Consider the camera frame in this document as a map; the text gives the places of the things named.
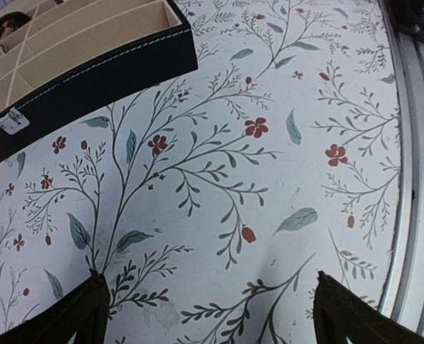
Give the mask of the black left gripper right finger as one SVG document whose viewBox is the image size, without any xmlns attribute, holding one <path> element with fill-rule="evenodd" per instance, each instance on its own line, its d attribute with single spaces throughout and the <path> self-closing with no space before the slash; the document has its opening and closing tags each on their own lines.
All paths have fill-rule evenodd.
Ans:
<svg viewBox="0 0 424 344">
<path fill-rule="evenodd" d="M 320 271 L 314 297 L 317 343 L 424 343 L 424 337 L 380 314 Z"/>
</svg>

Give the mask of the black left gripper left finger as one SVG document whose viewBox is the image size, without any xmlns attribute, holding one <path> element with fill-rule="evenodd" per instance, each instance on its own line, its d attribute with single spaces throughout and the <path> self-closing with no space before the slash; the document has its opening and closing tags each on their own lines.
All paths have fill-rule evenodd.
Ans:
<svg viewBox="0 0 424 344">
<path fill-rule="evenodd" d="M 98 344 L 105 341 L 110 291 L 103 274 L 90 277 L 44 312 L 0 335 L 6 343 Z"/>
</svg>

